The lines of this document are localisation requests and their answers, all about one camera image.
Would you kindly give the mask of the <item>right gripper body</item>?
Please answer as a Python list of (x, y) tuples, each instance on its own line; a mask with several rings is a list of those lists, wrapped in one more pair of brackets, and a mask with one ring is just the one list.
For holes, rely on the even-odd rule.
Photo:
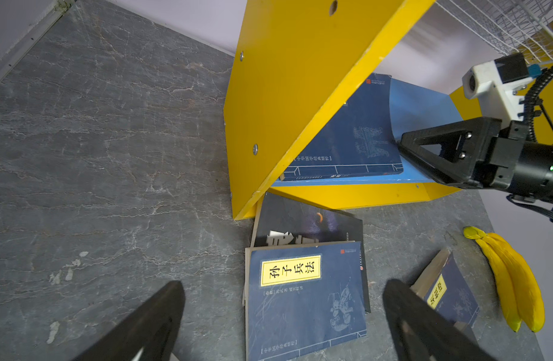
[(512, 121), (491, 140), (483, 186), (553, 204), (553, 145), (528, 141), (528, 126)]

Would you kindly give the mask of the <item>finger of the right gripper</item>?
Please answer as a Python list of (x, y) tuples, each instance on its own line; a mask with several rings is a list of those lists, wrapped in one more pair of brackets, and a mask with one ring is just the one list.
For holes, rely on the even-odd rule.
[(424, 175), (442, 185), (481, 185), (481, 168), (502, 122), (477, 117), (401, 136), (399, 151)]

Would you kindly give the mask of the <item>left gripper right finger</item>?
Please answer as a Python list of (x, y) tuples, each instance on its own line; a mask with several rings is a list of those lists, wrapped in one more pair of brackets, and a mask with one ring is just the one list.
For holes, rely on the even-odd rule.
[(398, 279), (382, 294), (399, 360), (493, 360)]

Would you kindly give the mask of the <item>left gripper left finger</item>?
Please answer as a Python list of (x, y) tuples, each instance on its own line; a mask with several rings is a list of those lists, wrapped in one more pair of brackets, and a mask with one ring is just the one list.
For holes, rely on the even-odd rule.
[(170, 281), (76, 360), (169, 360), (186, 303), (181, 281)]

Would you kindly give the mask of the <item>blue book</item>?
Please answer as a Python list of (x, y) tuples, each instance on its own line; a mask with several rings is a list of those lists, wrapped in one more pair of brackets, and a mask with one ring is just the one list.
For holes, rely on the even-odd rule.
[(451, 323), (473, 326), (479, 315), (476, 298), (449, 248), (443, 248), (431, 260), (411, 290)]

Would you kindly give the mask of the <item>blue book Lunyu label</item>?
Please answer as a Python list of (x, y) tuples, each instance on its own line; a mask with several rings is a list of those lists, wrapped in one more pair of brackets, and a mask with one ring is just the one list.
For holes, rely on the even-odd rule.
[(281, 181), (400, 174), (392, 131), (392, 77), (372, 73), (300, 152)]

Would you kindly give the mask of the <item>blue book Sunzi label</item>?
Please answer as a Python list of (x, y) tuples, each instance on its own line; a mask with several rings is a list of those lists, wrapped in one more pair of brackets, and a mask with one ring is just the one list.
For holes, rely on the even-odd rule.
[(246, 248), (246, 358), (290, 360), (365, 337), (360, 242)]

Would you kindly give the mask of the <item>black wolf cover book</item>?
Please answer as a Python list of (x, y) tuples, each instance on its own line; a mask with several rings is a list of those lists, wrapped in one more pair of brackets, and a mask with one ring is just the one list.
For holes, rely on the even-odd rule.
[(364, 309), (371, 313), (362, 220), (274, 193), (266, 193), (257, 204), (251, 248), (348, 241), (361, 245)]

